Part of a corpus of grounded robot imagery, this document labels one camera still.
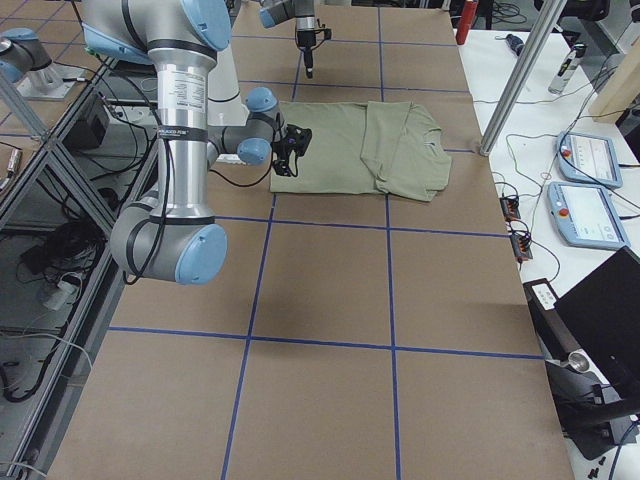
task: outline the white cable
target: white cable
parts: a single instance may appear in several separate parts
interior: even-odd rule
[[[58,340],[59,342],[62,342],[62,343],[65,343],[65,344],[69,345],[70,347],[75,347],[78,350],[80,350],[82,353],[84,353],[84,355],[87,357],[87,361],[89,362],[89,369],[93,370],[93,360],[91,360],[91,356],[89,355],[89,352],[87,352],[80,345],[75,344],[73,342],[70,342],[69,340],[66,340],[66,339],[64,339],[62,337],[57,337],[56,335],[52,335],[50,333],[29,333],[27,335],[5,335],[5,334],[1,334],[1,335],[6,339],[13,339],[13,338],[41,338],[41,337],[53,338],[54,340]]]
[[[21,467],[21,468],[26,468],[31,470],[32,472],[37,473],[38,475],[40,475],[42,478],[47,478],[47,474],[44,473],[41,470],[38,470],[35,467],[32,467],[31,465],[28,465],[26,463],[21,463],[21,462],[3,462],[0,460],[0,465],[13,465],[14,467]]]

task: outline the small electronic device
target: small electronic device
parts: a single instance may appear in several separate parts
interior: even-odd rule
[[[558,135],[557,155],[560,171],[567,180],[600,182],[611,188],[622,186],[622,175],[610,138],[563,132]]]
[[[547,195],[558,230],[569,245],[604,250],[629,245],[606,188],[551,182]]]

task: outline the blue grid line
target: blue grid line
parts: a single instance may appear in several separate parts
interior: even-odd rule
[[[322,223],[322,222],[305,222],[300,220],[276,220],[276,219],[259,219],[259,218],[244,218],[234,216],[222,216],[218,215],[216,218],[220,220],[240,221],[240,222],[260,222],[260,223],[272,223],[276,225],[299,225],[307,227],[329,227],[329,228],[351,228],[359,230],[377,230],[390,232],[409,232],[409,233],[430,233],[435,235],[462,235],[468,237],[489,237],[489,238],[509,238],[507,233],[488,233],[488,232],[463,232],[458,230],[436,230],[431,228],[417,228],[417,227],[383,227],[376,225],[352,225],[348,223]]]
[[[109,331],[114,332],[128,332],[128,333],[142,333],[152,335],[173,335],[181,337],[206,337],[206,338],[220,338],[224,340],[248,340],[252,342],[269,342],[269,343],[290,343],[296,345],[312,345],[312,346],[324,346],[324,347],[340,347],[340,348],[357,348],[366,350],[380,350],[380,351],[393,351],[396,352],[413,352],[413,353],[425,353],[433,355],[457,355],[465,357],[491,357],[491,358],[506,358],[512,360],[544,360],[542,355],[532,355],[528,353],[505,353],[505,352],[483,352],[477,350],[457,350],[453,348],[431,348],[431,347],[413,347],[396,345],[382,345],[375,343],[358,343],[358,342],[339,342],[335,340],[313,340],[305,338],[285,338],[285,337],[269,337],[269,336],[256,336],[233,334],[233,333],[217,333],[217,332],[201,332],[197,330],[172,330],[163,328],[147,328],[147,327],[127,327],[127,326],[110,326]]]
[[[58,12],[60,12],[60,10],[62,10],[62,9],[64,8],[64,6],[65,6],[65,3],[64,3],[64,2],[60,2],[60,6],[58,7],[58,9],[57,9],[55,12],[53,12],[51,15],[49,15],[49,18],[45,18],[45,19],[43,19],[43,20],[44,20],[44,23],[43,23],[42,25],[40,25],[40,26],[36,29],[36,32],[39,32],[39,31],[40,31],[40,29],[41,29],[42,27],[44,27],[45,25],[47,25],[49,22],[53,21],[53,20],[52,20],[52,19],[53,19],[53,17],[55,17],[55,16],[58,14]]]
[[[393,382],[393,426],[396,453],[396,480],[402,480],[402,456],[400,454],[400,407],[398,399],[398,359],[396,355],[395,300],[393,295],[393,255],[391,250],[391,209],[389,195],[385,195],[387,222],[387,277],[389,279],[389,330],[391,333],[391,378]]]
[[[22,7],[24,7],[27,1],[28,0],[22,0],[22,3],[18,6],[18,8],[16,8],[13,12],[11,12],[9,15],[3,18],[2,21],[0,21],[0,25],[2,25],[6,20],[9,20],[10,18],[13,19],[13,14],[16,13],[18,10],[20,10]]]
[[[257,40],[293,40],[294,37],[281,37],[281,36],[263,36],[263,35],[233,35],[233,38],[250,38]],[[414,45],[418,47],[443,47],[443,48],[451,48],[457,47],[455,44],[451,43],[431,43],[431,42],[398,42],[398,41],[381,41],[381,40],[349,40],[349,39],[339,39],[332,38],[331,40],[327,40],[327,43],[363,43],[368,45],[377,45],[382,43],[383,45]]]
[[[385,227],[377,227],[375,225],[351,225],[347,223],[321,223],[321,222],[304,222],[298,220],[273,220],[273,223],[280,225],[302,225],[309,227],[333,227],[333,228],[355,228],[361,230],[386,230]]]
[[[411,227],[391,227],[394,232],[411,232],[411,233],[436,233],[441,235],[463,235],[469,237],[491,237],[491,238],[509,238],[507,233],[486,233],[486,232],[460,232],[455,230],[432,230],[429,228],[411,228]]]
[[[2,125],[5,122],[5,120],[7,118],[9,118],[10,116],[11,116],[10,113],[7,114],[7,116],[4,117],[4,120],[2,120],[2,122],[0,122],[0,125]],[[2,132],[2,133],[0,133],[0,136],[2,136],[2,137],[14,137],[14,138],[31,138],[31,135],[29,135],[28,133],[4,133],[4,132]]]
[[[67,50],[69,50],[69,47],[71,45],[84,45],[84,42],[82,43],[75,43],[76,38],[78,38],[80,35],[82,35],[82,30],[78,32],[78,34],[73,37],[73,40],[71,40],[71,43],[67,44],[66,47],[64,47],[62,49],[62,51],[58,54],[58,56],[56,57],[56,60],[60,60],[60,57],[62,57],[65,53],[67,53]]]
[[[261,84],[269,84],[272,83],[274,85],[296,85],[295,83],[290,82],[282,82],[275,80],[238,80],[239,83],[261,83]],[[334,85],[331,83],[300,83],[299,85],[305,87],[331,87],[331,88],[361,88],[361,89],[379,89],[379,86],[373,85]],[[432,93],[468,93],[469,90],[450,90],[445,88],[420,88],[420,87],[383,87],[385,90],[393,90],[393,91],[406,91],[406,92],[432,92]]]
[[[224,454],[224,462],[222,464],[222,472],[220,474],[221,480],[226,480],[227,471],[229,469],[229,460],[231,458],[231,447],[233,445],[233,435],[235,433],[236,421],[238,419],[238,409],[240,407],[240,396],[242,395],[242,385],[244,382],[244,375],[247,370],[247,362],[249,359],[249,348],[251,347],[251,334],[253,332],[253,325],[256,319],[256,312],[258,311],[258,299],[260,297],[260,286],[262,284],[262,275],[264,273],[264,267],[267,262],[267,250],[269,248],[269,238],[271,237],[271,227],[273,220],[273,214],[276,208],[276,196],[272,197],[271,212],[269,213],[269,224],[267,226],[267,233],[264,237],[264,246],[262,247],[262,259],[260,260],[260,270],[258,271],[258,280],[256,281],[256,291],[253,297],[253,306],[251,308],[251,320],[249,321],[249,329],[247,331],[246,343],[244,346],[244,354],[242,356],[242,365],[240,366],[240,375],[238,378],[238,387],[236,389],[236,398],[233,403],[233,413],[231,415],[231,425],[229,426],[229,436],[227,438],[227,448]]]
[[[382,55],[382,21],[380,19],[380,7],[378,8],[378,57],[380,60],[380,101],[384,102],[384,69]]]
[[[34,21],[34,20],[40,20],[40,21],[46,21],[46,20],[51,20],[52,22],[73,22],[73,23],[78,23],[77,20],[69,20],[67,18],[56,18],[54,19],[53,16],[49,17],[49,18],[23,18],[23,17],[11,17],[11,20],[29,20],[29,21]]]
[[[234,216],[225,216],[225,215],[216,215],[217,220],[235,220],[240,222],[259,222],[259,223],[268,223],[269,220],[266,218],[251,218],[251,217],[234,217]]]
[[[157,335],[177,335],[183,337],[209,337],[209,338],[225,338],[232,340],[246,340],[246,335],[237,335],[233,333],[216,333],[216,332],[201,332],[197,330],[172,330],[164,328],[146,328],[146,327],[125,327],[125,326],[110,326],[109,330],[112,332],[130,332],[130,333],[154,333]]]
[[[467,357],[510,358],[513,360],[544,360],[542,355],[526,353],[481,352],[474,350],[452,350],[448,348],[396,347],[399,352],[435,353],[442,355],[459,355]]]
[[[362,348],[368,350],[384,351],[392,350],[392,347],[390,345],[376,345],[375,343],[336,342],[332,340],[306,340],[304,338],[281,338],[266,336],[252,336],[251,340],[270,343],[293,343],[296,345],[317,345],[323,347]]]
[[[407,91],[407,92],[436,92],[436,93],[468,93],[469,90],[452,90],[448,88],[422,88],[422,87],[386,87],[387,90]]]

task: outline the metal pole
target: metal pole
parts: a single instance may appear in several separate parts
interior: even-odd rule
[[[518,100],[518,96],[524,87],[531,69],[536,63],[547,37],[558,22],[560,14],[566,5],[567,0],[545,0],[540,10],[540,16],[531,29],[531,34],[527,39],[522,54],[518,57],[518,62],[511,72],[511,77],[502,92],[498,106],[493,112],[491,120],[482,137],[480,144],[480,155],[488,156],[491,149],[502,131],[502,127],[507,121],[513,106]]]

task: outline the connector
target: connector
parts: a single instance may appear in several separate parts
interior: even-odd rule
[[[518,197],[500,197],[500,208],[502,209],[505,222],[520,220],[522,218],[520,216],[520,210],[518,209],[519,206],[520,202],[518,201]]]
[[[511,240],[511,248],[518,263],[533,259],[533,254],[531,253],[531,237],[528,234],[511,232],[509,239]]]

